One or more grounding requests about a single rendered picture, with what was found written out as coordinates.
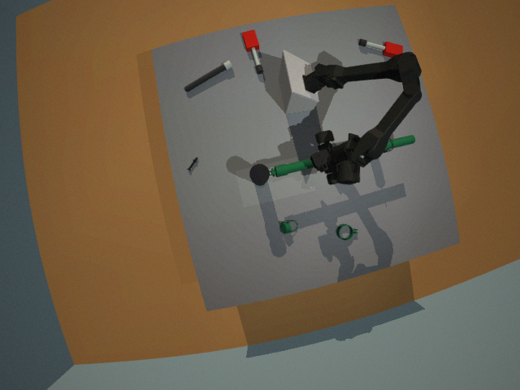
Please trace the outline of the black rod with white tip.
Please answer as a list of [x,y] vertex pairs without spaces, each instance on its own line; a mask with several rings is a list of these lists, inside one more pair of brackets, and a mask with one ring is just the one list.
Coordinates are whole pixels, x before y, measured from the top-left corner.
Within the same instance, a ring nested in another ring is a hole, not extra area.
[[208,81],[211,77],[217,76],[219,73],[221,73],[224,70],[228,70],[233,68],[231,62],[228,60],[227,62],[223,63],[221,67],[215,68],[212,72],[205,74],[200,79],[194,81],[193,83],[187,85],[184,89],[186,92],[189,92],[190,90],[196,88],[198,85],[203,84],[204,82]]

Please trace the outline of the black cylindrical post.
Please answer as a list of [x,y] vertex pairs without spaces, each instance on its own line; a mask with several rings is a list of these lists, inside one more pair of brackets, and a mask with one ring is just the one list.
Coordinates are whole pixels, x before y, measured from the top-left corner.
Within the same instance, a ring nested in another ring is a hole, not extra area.
[[264,184],[269,179],[270,172],[267,166],[256,164],[250,169],[249,176],[255,184]]

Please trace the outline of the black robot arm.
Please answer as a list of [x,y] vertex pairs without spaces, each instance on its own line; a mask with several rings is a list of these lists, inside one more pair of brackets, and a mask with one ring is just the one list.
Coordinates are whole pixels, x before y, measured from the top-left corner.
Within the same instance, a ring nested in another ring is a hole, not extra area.
[[[318,64],[308,76],[302,76],[305,90],[316,93],[323,86],[328,88],[343,89],[346,82],[359,80],[391,79],[402,82],[403,91],[388,110],[381,121],[359,137],[349,133],[349,139],[339,144],[336,148],[338,164],[337,183],[360,183],[360,167],[366,166],[382,155],[388,144],[388,139],[400,125],[401,121],[409,114],[411,109],[422,98],[419,77],[421,75],[416,55],[405,52],[394,55],[387,62],[370,63],[354,67],[342,67],[339,65]],[[333,163],[333,156],[329,153],[329,147],[321,149],[310,157],[314,168],[323,173]],[[362,158],[361,156],[364,156]]]

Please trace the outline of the dark green band with end cup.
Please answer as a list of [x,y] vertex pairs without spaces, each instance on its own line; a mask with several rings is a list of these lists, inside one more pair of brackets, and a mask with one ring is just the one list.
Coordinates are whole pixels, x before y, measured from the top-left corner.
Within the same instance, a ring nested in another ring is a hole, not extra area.
[[288,174],[288,168],[287,168],[286,164],[275,166],[274,168],[275,168],[275,170],[273,168],[271,168],[271,171],[269,171],[269,172],[271,172],[270,176],[276,175],[276,177],[280,177],[280,176],[286,176]]

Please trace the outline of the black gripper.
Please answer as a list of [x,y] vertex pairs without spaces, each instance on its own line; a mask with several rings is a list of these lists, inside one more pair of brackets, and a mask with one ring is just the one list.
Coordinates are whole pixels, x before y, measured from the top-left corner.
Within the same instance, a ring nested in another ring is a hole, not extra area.
[[[327,171],[325,171],[324,173],[328,174],[327,182],[329,184],[336,184],[337,183],[336,181],[337,181],[338,164],[342,160],[340,160],[336,156],[337,146],[332,147],[332,143],[329,142],[329,141],[335,140],[332,135],[332,131],[327,130],[324,132],[318,132],[315,134],[315,138],[316,138],[317,143],[321,144],[318,146],[318,151],[320,151],[321,149],[327,148],[327,147],[329,147],[329,149],[330,149],[329,153],[331,156],[333,156],[333,163],[329,166],[329,169]],[[324,144],[322,144],[322,143],[324,143]],[[331,173],[331,174],[329,174],[329,173]]]

